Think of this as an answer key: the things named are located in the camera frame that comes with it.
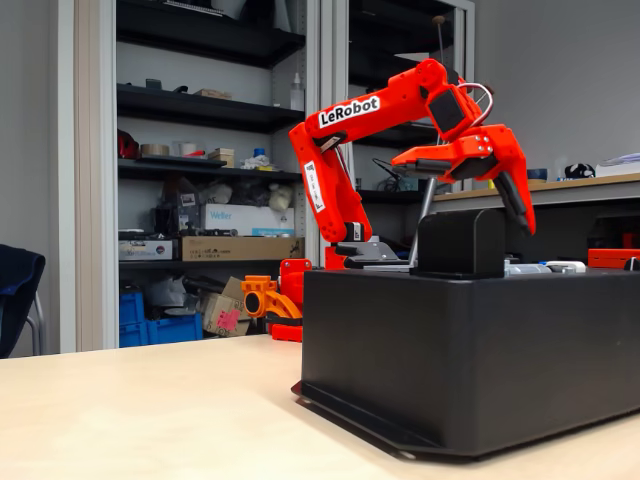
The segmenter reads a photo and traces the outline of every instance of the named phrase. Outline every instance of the white bottle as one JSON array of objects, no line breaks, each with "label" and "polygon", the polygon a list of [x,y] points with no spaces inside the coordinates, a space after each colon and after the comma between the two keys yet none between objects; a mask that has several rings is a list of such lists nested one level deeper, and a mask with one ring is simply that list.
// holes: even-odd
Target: white bottle
[{"label": "white bottle", "polygon": [[300,75],[296,72],[291,84],[291,110],[304,112],[304,88],[300,82]]}]

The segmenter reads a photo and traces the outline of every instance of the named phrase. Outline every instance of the black box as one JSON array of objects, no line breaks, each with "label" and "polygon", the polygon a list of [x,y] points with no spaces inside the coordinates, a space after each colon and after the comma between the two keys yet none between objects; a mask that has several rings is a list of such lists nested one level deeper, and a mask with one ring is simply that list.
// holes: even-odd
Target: black box
[{"label": "black box", "polygon": [[640,408],[640,274],[305,274],[294,392],[407,452],[479,456]]}]

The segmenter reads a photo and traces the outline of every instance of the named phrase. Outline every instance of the shelf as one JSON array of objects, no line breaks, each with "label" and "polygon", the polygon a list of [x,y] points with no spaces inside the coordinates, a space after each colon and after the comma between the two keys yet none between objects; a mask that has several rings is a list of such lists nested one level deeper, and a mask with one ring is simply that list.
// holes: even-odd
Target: shelf
[{"label": "shelf", "polygon": [[422,192],[384,192],[380,190],[358,190],[363,204],[412,205],[421,203]]},{"label": "shelf", "polygon": [[305,38],[148,0],[119,0],[116,38],[154,48],[272,68],[304,47]]},{"label": "shelf", "polygon": [[[390,54],[439,51],[433,17],[453,10],[435,0],[404,5],[388,0],[356,0],[349,7],[349,40]],[[442,25],[442,41],[444,48],[453,44],[451,21]]]},{"label": "shelf", "polygon": [[297,110],[122,84],[118,116],[265,134],[304,121]]},{"label": "shelf", "polygon": [[438,132],[431,125],[405,123],[375,135],[361,138],[353,143],[374,147],[408,149],[420,145],[434,144],[437,138]]},{"label": "shelf", "polygon": [[217,168],[194,165],[192,161],[181,165],[178,162],[162,163],[150,160],[118,159],[118,177],[134,180],[164,180],[167,175],[180,174],[196,183],[211,181],[220,177],[262,178],[281,182],[301,182],[302,175],[290,172],[268,172],[263,170],[243,170],[240,168]]},{"label": "shelf", "polygon": [[418,62],[396,57],[381,50],[349,45],[349,83],[384,88],[389,78],[414,68]]},{"label": "shelf", "polygon": [[[534,206],[639,199],[640,174],[541,183],[530,185],[529,190]],[[503,207],[502,200],[495,189],[436,195],[433,200],[435,212]]]},{"label": "shelf", "polygon": [[215,268],[279,268],[281,260],[227,260],[220,262],[182,262],[180,260],[157,260],[119,262],[120,270],[199,270]]}]

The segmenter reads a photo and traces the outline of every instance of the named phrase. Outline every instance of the wooden table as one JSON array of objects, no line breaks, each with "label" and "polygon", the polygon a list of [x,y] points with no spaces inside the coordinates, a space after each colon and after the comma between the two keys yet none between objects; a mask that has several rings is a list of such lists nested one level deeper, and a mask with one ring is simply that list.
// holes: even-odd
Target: wooden table
[{"label": "wooden table", "polygon": [[398,460],[299,405],[267,336],[0,362],[0,478],[640,478],[640,416],[452,465]]}]

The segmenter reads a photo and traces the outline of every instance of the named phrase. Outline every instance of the white wall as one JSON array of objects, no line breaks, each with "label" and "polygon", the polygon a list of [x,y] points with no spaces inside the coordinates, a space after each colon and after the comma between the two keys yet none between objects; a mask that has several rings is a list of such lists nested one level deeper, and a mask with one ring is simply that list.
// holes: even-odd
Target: white wall
[{"label": "white wall", "polygon": [[640,2],[476,0],[476,81],[529,167],[640,151]]},{"label": "white wall", "polygon": [[[50,2],[0,0],[0,11],[0,243],[41,253],[50,263]],[[50,348],[59,335],[49,316],[51,271],[45,269],[39,287]],[[30,354],[26,326],[13,356]]]}]

